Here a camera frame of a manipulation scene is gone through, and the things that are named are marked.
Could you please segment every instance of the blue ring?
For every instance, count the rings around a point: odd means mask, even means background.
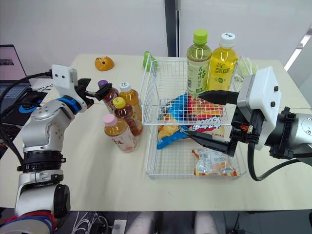
[[[42,100],[37,100],[36,103],[40,104],[41,102],[42,102]],[[35,109],[37,109],[37,106],[34,106],[31,109],[25,109],[23,107],[23,105],[19,106],[19,112],[22,113],[22,114],[32,113]]]
[[[66,102],[67,104],[69,104],[69,105],[71,105],[73,108],[74,108],[74,110],[76,111],[76,113],[75,114],[77,114],[78,112],[79,112],[79,109],[78,109],[78,107],[77,107],[77,102],[76,102],[76,100],[68,100],[68,99],[66,99],[66,98],[63,98],[63,97],[60,97],[60,98],[58,98],[58,100],[59,101],[64,101],[64,102]]]

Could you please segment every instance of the purple bottle cap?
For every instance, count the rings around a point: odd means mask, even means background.
[[[109,83],[111,83],[109,80],[103,79],[103,80],[100,80],[100,81],[97,83],[97,85],[98,85],[99,87],[101,87],[101,86],[103,86],[103,85],[105,85],[105,84],[109,84]]]

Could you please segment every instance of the blue snack bag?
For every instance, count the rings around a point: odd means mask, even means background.
[[[184,130],[188,130],[188,127],[186,125],[181,125]],[[165,148],[167,145],[170,145],[172,142],[179,140],[179,139],[185,139],[188,136],[181,132],[180,130],[177,130],[175,133],[173,133],[171,136],[165,136],[157,141],[157,149],[161,150]]]
[[[170,119],[175,119],[178,121],[183,121],[187,119],[187,104],[188,104],[188,95],[187,94],[182,94],[178,96],[170,105],[168,108],[168,114]],[[179,139],[184,139],[187,138],[188,136],[181,132],[179,130],[180,126],[177,126],[177,131],[175,131],[172,135],[170,136],[164,136],[162,134],[162,138],[159,138],[160,132],[161,131],[166,131],[166,129],[170,128],[169,126],[166,127],[166,125],[161,126],[161,130],[158,133],[158,141],[157,141],[157,149],[163,149],[167,145],[171,144],[172,142],[179,140]],[[188,130],[187,125],[181,125],[181,127],[184,130]]]

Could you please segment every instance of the bottle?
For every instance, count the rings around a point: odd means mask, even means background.
[[[131,86],[128,82],[122,82],[119,85],[119,88],[121,91],[119,93],[119,97],[125,99],[127,104],[132,105],[133,111],[135,113],[135,119],[138,119],[139,121],[142,122],[142,111],[137,91],[131,89]]]
[[[187,91],[196,96],[207,89],[207,77],[211,49],[206,45],[208,32],[198,29],[194,32],[194,44],[187,50]]]
[[[117,118],[124,119],[129,125],[129,128],[134,136],[141,134],[143,125],[139,120],[135,120],[134,111],[132,105],[126,104],[126,101],[122,97],[116,97],[113,100],[114,115]]]
[[[232,49],[235,34],[223,33],[220,38],[220,47],[211,55],[210,71],[207,90],[226,90],[231,85],[232,73],[237,63],[237,54]]]
[[[123,152],[132,152],[137,148],[137,139],[131,133],[127,123],[112,114],[103,117],[104,132]]]
[[[109,80],[100,80],[97,85],[99,88],[105,84],[111,83]],[[114,111],[114,105],[113,105],[113,99],[118,97],[119,93],[118,90],[114,87],[112,87],[112,90],[103,98],[103,101],[105,105],[107,106],[107,109],[109,110],[109,113],[113,113]]]

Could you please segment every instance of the wire basket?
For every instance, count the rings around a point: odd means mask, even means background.
[[[173,142],[164,149],[157,149],[157,126],[149,126],[151,131],[149,152],[146,164],[146,173],[151,179],[179,179],[179,178],[228,178],[237,179],[246,173],[245,163],[239,144],[234,157],[229,156],[233,168],[238,176],[224,175],[194,175],[194,169],[198,162],[192,153],[193,149],[203,148],[192,139],[183,139]],[[230,126],[225,126],[229,134]]]
[[[229,157],[231,165],[238,176],[227,177],[223,175],[196,176],[194,169],[198,159],[192,153],[194,149],[203,148],[192,139],[177,140],[165,148],[157,149],[158,125],[213,125],[224,126],[224,141],[229,140],[231,120],[236,105],[225,106],[203,102],[202,99],[192,97],[186,93],[187,89],[187,61],[186,60],[154,60],[150,72],[145,69],[141,94],[144,97],[142,105],[142,122],[149,128],[149,152],[146,160],[146,172],[151,179],[161,178],[232,178],[236,179],[245,174],[246,168],[239,145],[234,157]],[[238,92],[243,78],[233,72],[230,91]],[[179,118],[167,118],[168,107],[172,108],[175,102],[175,111],[181,111]],[[209,110],[209,119],[196,119],[189,108],[190,102],[199,107],[198,112]]]
[[[235,105],[215,105],[197,97],[185,98],[187,95],[187,61],[186,60],[154,60],[151,61],[150,72],[145,72],[143,83],[146,82],[145,95],[142,105],[144,125],[193,125],[193,124],[219,124],[230,125],[234,114]],[[239,91],[242,79],[232,79],[230,91]],[[173,111],[180,111],[181,106],[190,106],[195,103],[199,113],[209,110],[209,115],[214,118],[203,120],[196,119],[189,107],[185,108],[184,115],[180,118],[166,118],[168,107],[180,99]]]

